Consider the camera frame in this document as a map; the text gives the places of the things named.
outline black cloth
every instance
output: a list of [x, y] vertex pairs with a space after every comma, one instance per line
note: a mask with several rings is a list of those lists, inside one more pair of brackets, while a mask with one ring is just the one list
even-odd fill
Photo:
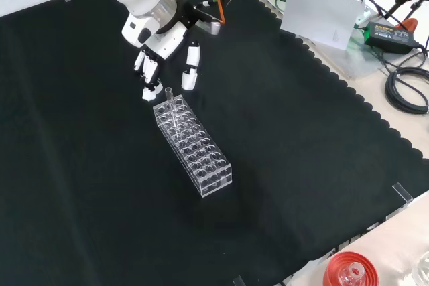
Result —
[[232, 0], [218, 36], [189, 32], [194, 91], [186, 48], [161, 66], [233, 167], [201, 198], [141, 100], [127, 14], [53, 0], [0, 19], [0, 284], [272, 286], [399, 208], [392, 184], [429, 189], [419, 151]]

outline power adapter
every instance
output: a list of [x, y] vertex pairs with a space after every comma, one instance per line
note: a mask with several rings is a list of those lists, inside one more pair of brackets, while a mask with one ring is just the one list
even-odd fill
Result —
[[363, 37], [365, 45], [396, 54], [408, 54], [419, 46], [412, 32], [373, 21], [364, 29]]

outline orange wire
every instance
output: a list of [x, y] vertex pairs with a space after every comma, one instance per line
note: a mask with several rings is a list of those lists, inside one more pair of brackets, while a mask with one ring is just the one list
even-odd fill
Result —
[[221, 0], [217, 0], [217, 6], [219, 7], [219, 13], [221, 14], [221, 24], [224, 25], [226, 21], [225, 21], [225, 16], [223, 15]]

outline test tube rack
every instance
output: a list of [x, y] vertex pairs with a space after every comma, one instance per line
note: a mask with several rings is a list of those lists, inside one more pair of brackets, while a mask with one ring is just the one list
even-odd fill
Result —
[[158, 127], [202, 197], [232, 182], [231, 164], [182, 95], [156, 105], [154, 113]]

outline red cap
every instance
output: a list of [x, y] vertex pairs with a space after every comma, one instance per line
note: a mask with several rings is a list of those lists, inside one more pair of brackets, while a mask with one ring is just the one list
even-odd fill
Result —
[[345, 251], [336, 254], [329, 262], [324, 272], [323, 286], [341, 286], [339, 281], [340, 272], [352, 263], [361, 263], [365, 268], [365, 286], [378, 286], [378, 274], [374, 265], [367, 257], [353, 251]]

